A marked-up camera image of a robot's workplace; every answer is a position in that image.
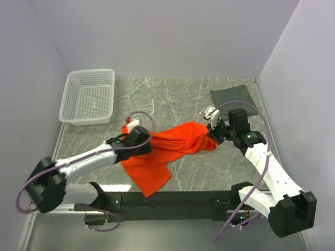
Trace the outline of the orange t shirt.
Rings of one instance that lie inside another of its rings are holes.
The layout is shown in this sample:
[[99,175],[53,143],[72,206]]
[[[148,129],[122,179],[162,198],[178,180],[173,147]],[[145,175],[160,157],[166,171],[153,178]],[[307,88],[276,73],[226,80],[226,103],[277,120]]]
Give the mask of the orange t shirt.
[[145,197],[157,192],[171,178],[166,164],[186,154],[217,147],[215,140],[207,136],[204,124],[187,122],[162,132],[156,132],[150,140],[151,153],[132,156],[121,165]]

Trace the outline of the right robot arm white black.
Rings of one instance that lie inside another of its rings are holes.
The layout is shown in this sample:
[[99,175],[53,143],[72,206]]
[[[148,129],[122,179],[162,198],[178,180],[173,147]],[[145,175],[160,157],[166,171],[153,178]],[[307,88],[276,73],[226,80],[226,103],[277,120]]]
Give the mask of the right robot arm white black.
[[220,112],[208,107],[204,112],[208,136],[217,144],[233,142],[242,155],[261,174],[271,195],[257,190],[249,182],[233,185],[230,190],[230,204],[237,209],[250,206],[265,216],[272,231],[278,237],[310,229],[314,226],[317,199],[296,184],[273,156],[269,142],[258,131],[252,131],[244,109],[228,112],[228,124]]

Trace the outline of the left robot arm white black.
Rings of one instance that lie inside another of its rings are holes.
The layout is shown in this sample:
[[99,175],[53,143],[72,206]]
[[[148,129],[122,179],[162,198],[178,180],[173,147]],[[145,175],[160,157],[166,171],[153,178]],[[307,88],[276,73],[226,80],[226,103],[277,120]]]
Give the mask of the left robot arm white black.
[[86,185],[72,181],[98,168],[117,164],[133,156],[151,152],[150,133],[140,125],[128,128],[115,138],[77,156],[52,160],[42,159],[25,183],[25,191],[41,213],[48,213],[61,204],[76,203],[99,210],[105,206],[105,191],[96,182]]

